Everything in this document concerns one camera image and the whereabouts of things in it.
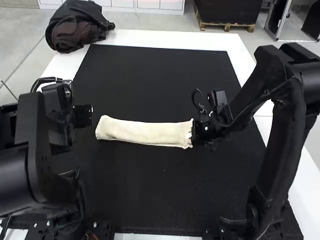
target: wooden pallet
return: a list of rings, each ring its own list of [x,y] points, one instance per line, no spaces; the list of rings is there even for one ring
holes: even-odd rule
[[[253,33],[255,31],[256,24],[240,24],[240,23],[222,23],[222,22],[204,22],[201,20],[198,8],[196,4],[193,3],[193,8],[195,11],[196,19],[198,20],[199,28],[201,31],[206,30],[206,26],[224,26],[224,31],[229,32],[231,26],[233,27],[246,27],[249,33]]]

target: white towel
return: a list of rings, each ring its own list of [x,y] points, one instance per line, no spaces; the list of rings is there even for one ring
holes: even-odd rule
[[[192,148],[192,125],[193,119],[158,123],[119,120],[103,115],[95,129],[95,136],[98,140],[187,149]]]

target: black rubber mat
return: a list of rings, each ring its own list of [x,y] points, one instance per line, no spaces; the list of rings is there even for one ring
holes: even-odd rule
[[[73,88],[75,104],[93,104],[93,127],[77,130],[74,151],[55,157],[54,168],[80,167],[89,217],[124,233],[200,236],[215,231],[220,216],[245,216],[265,152],[254,121],[213,151],[95,137],[101,115],[143,122],[197,117],[194,88],[225,89],[231,100],[240,85],[226,52],[91,45]]]

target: concrete floor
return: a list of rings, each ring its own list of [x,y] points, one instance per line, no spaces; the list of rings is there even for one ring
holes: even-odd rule
[[[41,76],[55,55],[44,39],[46,27],[53,13],[54,10],[0,7],[0,78],[7,82],[17,96],[30,90],[33,82]],[[103,14],[109,21],[116,24],[117,29],[200,32],[190,0],[186,0],[183,16],[127,12],[104,12]],[[266,13],[259,15],[254,33],[249,33],[242,27],[231,28],[230,32],[239,34],[252,57],[258,46],[280,47],[282,44],[274,42],[264,31],[266,18]],[[308,39],[300,31],[301,24],[301,19],[291,13],[291,17],[285,22],[280,39]],[[223,28],[211,27],[205,32],[223,33]],[[302,43],[301,45],[320,55],[319,43]],[[1,87],[0,105],[12,102],[15,102],[15,99],[4,87]],[[320,149],[317,145],[319,140],[320,120],[312,129],[305,144],[320,168]]]

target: table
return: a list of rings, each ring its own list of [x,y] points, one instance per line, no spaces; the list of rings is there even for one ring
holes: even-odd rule
[[[115,30],[102,45],[152,47],[167,49],[227,51],[234,71],[241,86],[244,85],[253,69],[255,62],[237,34],[232,33],[201,33],[201,32],[167,32],[145,30]],[[73,80],[89,46],[85,46],[70,54],[57,53],[41,77],[56,76]],[[265,144],[268,142],[272,125],[273,104],[269,101],[255,114],[254,119]],[[304,147],[295,180],[289,191],[289,201],[299,223],[305,240],[317,239],[320,235],[320,172]],[[10,239],[24,239],[26,230],[14,230]],[[140,234],[116,234],[117,240],[150,239]],[[152,240],[191,240],[194,237],[159,236]]]

